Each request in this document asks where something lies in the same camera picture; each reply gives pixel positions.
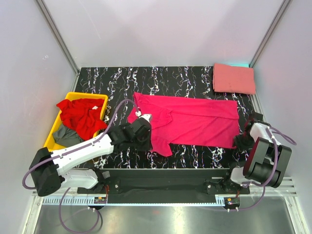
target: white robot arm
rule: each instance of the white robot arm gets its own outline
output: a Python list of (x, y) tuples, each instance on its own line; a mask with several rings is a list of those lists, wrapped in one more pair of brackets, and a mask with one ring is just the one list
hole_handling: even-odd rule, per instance
[(47, 196), (59, 188), (82, 187), (101, 191), (104, 178), (95, 168), (77, 170), (72, 168), (95, 157), (134, 147), (139, 151), (150, 150), (151, 115), (141, 115), (133, 123), (112, 127), (107, 134), (99, 134), (78, 145), (49, 152), (47, 148), (38, 150), (30, 169), (40, 162), (55, 157), (37, 167), (31, 176), (39, 196)]

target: purple tube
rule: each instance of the purple tube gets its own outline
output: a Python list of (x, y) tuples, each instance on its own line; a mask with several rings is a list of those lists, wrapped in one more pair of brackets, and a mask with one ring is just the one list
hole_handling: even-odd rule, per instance
[(70, 190), (70, 188), (68, 188), (68, 189), (66, 190), (66, 192), (65, 192), (64, 195), (62, 196), (62, 198), (61, 198), (61, 200), (60, 200), (60, 203), (59, 203), (59, 205), (58, 205), (58, 217), (59, 217), (59, 221), (60, 221), (61, 225), (63, 226), (63, 228), (64, 228), (65, 230), (71, 232), (71, 233), (74, 233), (74, 234), (87, 234), (87, 233), (90, 233), (90, 232), (97, 226), (97, 224), (98, 224), (99, 217), (100, 217), (100, 213), (99, 213), (98, 210), (95, 210), (95, 209), (94, 209), (94, 211), (96, 211), (96, 213), (97, 213), (97, 221), (96, 221), (96, 223), (93, 225), (92, 228), (90, 228), (89, 230), (87, 230), (87, 231), (85, 231), (85, 232), (76, 232), (76, 231), (73, 231), (73, 230), (69, 229), (69, 228), (65, 225), (65, 223), (64, 223), (64, 221), (63, 221), (63, 219), (62, 219), (62, 215), (61, 215), (62, 202), (63, 202), (63, 200), (64, 200), (64, 198), (65, 198), (65, 195), (68, 193), (69, 190)]

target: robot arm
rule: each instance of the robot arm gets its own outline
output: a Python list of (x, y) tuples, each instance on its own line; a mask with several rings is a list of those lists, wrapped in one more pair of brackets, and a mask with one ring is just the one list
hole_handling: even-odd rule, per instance
[[(262, 119), (263, 116), (261, 114), (255, 113), (250, 115), (249, 120), (245, 124), (244, 133), (235, 137), (234, 144), (239, 150), (250, 148), (252, 150), (244, 167), (233, 169), (230, 180), (237, 184), (247, 180), (264, 183), (270, 177), (273, 165), (277, 164), (274, 175), (267, 184), (267, 186), (277, 188), (283, 180), (292, 150), (282, 145), (274, 137), (274, 133), (277, 132), (273, 132), (270, 125), (264, 123)], [(272, 137), (274, 137), (277, 144), (277, 161), (274, 161), (275, 150)]]
[(83, 187), (101, 191), (104, 177), (97, 169), (71, 170), (95, 157), (134, 147), (139, 151), (150, 150), (151, 115), (141, 115), (132, 124), (126, 123), (112, 127), (107, 134), (78, 145), (49, 152), (47, 148), (38, 150), (30, 168), (51, 156), (59, 156), (35, 169), (32, 179), (39, 196), (56, 192), (59, 188)]

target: gray cloth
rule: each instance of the gray cloth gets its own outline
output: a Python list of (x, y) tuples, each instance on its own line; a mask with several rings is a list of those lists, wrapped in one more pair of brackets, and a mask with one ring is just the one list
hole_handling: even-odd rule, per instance
[(74, 130), (64, 126), (63, 124), (60, 125), (58, 130), (54, 132), (52, 136), (55, 143), (65, 147), (77, 145), (84, 141)]

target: folded pink towel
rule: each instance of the folded pink towel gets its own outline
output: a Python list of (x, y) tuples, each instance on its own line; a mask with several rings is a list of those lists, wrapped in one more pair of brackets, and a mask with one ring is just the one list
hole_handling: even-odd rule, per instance
[(215, 92), (255, 94), (254, 70), (215, 63), (213, 86)]

